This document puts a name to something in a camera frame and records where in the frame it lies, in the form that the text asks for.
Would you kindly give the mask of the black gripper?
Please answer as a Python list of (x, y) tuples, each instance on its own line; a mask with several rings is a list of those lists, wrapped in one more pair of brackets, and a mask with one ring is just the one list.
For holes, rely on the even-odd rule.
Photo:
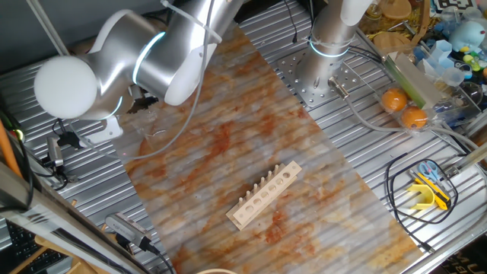
[(140, 110), (147, 110), (151, 105), (156, 104), (159, 101), (157, 97), (141, 97), (135, 99), (134, 104), (127, 111), (127, 113), (137, 113)]

